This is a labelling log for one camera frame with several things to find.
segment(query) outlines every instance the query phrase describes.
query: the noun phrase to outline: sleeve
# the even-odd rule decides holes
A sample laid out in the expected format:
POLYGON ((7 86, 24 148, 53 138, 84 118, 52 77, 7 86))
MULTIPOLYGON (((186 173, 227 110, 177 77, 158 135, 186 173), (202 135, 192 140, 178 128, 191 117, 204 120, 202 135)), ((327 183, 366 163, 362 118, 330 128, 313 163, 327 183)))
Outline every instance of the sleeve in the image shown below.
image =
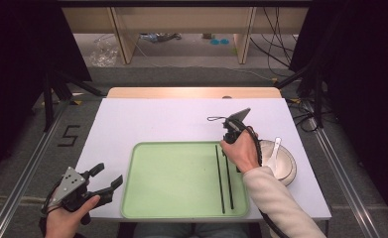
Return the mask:
POLYGON ((274 178, 270 168, 253 169, 244 174, 243 181, 254 203, 287 236, 325 237, 287 188, 274 178))

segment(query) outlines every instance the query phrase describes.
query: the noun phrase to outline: human hand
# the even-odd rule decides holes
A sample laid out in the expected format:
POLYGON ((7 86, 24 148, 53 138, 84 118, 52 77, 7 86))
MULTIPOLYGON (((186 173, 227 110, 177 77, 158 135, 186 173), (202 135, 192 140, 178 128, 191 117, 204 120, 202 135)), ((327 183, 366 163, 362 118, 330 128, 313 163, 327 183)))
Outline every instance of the human hand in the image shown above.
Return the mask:
POLYGON ((247 130, 243 130, 233 144, 220 141, 220 146, 228 159, 234 163, 242 173, 259 167, 258 154, 255 143, 247 130))
POLYGON ((96 195, 75 212, 69 212, 64 208, 51 208, 46 225, 46 237, 72 238, 78 229, 81 218, 94 208, 99 200, 100 196, 96 195))

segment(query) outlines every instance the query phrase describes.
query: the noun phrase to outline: black chopstick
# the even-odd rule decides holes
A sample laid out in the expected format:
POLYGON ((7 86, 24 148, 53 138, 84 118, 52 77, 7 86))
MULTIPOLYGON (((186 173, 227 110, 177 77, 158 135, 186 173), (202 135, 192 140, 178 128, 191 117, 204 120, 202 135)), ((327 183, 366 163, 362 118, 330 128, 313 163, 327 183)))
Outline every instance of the black chopstick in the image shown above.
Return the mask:
POLYGON ((230 169, 228 168, 228 159, 225 154, 223 155, 225 157, 225 167, 227 168, 228 194, 230 195, 230 206, 231 206, 231 209, 234 209, 233 193, 231 192, 230 169))
POLYGON ((221 171, 219 168, 219 158, 218 158, 218 149, 217 145, 215 145, 215 155, 217 157, 217 168, 218 168, 218 180, 219 180, 219 185, 220 185, 220 196, 221 196, 221 209, 222 213, 225 213, 225 208, 224 208, 224 195, 222 193, 222 184, 221 184, 221 171))

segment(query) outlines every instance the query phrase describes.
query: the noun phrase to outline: light green tray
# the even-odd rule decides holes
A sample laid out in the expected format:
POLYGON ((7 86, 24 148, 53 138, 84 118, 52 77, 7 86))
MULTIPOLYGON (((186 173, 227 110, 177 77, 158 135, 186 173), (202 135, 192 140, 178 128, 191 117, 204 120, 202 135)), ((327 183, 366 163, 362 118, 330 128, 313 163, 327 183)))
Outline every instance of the light green tray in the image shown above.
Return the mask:
POLYGON ((230 206, 225 157, 218 142, 140 143, 132 153, 122 215, 133 219, 243 216, 249 209, 249 199, 242 175, 234 164, 228 165, 234 209, 230 206))

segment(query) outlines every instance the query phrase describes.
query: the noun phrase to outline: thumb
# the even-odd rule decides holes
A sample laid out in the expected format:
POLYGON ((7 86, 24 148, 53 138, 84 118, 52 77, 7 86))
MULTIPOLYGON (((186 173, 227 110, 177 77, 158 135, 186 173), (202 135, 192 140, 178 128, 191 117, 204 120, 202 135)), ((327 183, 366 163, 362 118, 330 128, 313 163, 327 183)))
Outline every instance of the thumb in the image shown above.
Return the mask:
POLYGON ((85 202, 85 204, 82 205, 75 213, 81 219, 88 211, 90 211, 94 206, 98 203, 100 200, 100 196, 96 195, 92 198, 90 198, 88 201, 85 202))
POLYGON ((221 140, 220 141, 220 146, 221 148, 224 150, 224 148, 226 148, 229 144, 227 142, 225 142, 224 140, 221 140))

